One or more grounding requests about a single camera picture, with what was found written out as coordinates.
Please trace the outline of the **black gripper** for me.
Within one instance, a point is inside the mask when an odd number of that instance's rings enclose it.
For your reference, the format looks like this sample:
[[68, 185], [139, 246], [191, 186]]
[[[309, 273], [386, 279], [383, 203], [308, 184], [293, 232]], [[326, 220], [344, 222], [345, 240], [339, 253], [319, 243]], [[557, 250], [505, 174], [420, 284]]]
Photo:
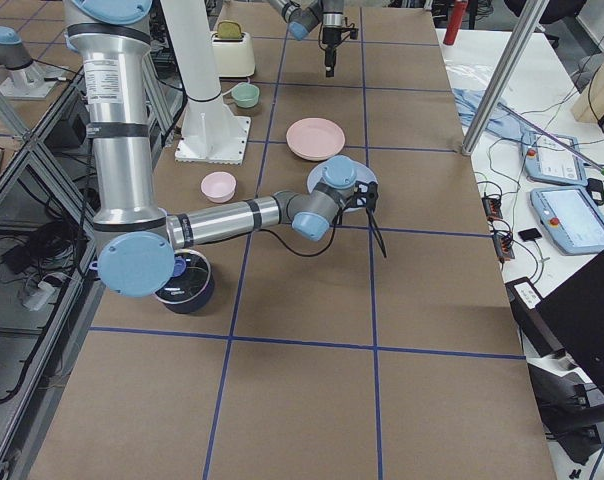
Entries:
[[365, 209], [374, 213], [378, 201], [378, 183], [375, 181], [356, 181], [352, 195], [347, 199], [345, 212]]
[[354, 24], [335, 27], [324, 26], [321, 34], [321, 46], [324, 50], [325, 75], [333, 77], [336, 65], [336, 49], [347, 40], [358, 39], [358, 28]]

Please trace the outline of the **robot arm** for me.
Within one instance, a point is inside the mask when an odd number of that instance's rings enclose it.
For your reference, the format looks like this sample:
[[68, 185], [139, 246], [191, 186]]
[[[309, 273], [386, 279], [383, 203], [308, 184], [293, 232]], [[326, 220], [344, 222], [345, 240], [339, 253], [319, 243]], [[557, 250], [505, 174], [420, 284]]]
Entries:
[[359, 30], [345, 16], [342, 0], [315, 0], [307, 7], [296, 1], [268, 0], [267, 3], [287, 24], [288, 32], [303, 40], [319, 28], [319, 48], [324, 52], [325, 75], [335, 74], [337, 51], [346, 40], [357, 40]]
[[[97, 271], [112, 291], [128, 297], [158, 292], [171, 279], [182, 248], [221, 242], [288, 223], [317, 241], [343, 212], [375, 210], [373, 182], [357, 177], [353, 160], [326, 161], [306, 194], [273, 195], [169, 215], [153, 190], [143, 64], [151, 47], [148, 1], [68, 1], [67, 37], [83, 60], [90, 121], [87, 136], [97, 169], [101, 207], [93, 220]], [[183, 86], [180, 155], [191, 161], [238, 164], [250, 121], [223, 102], [206, 7], [166, 1], [166, 26]]]

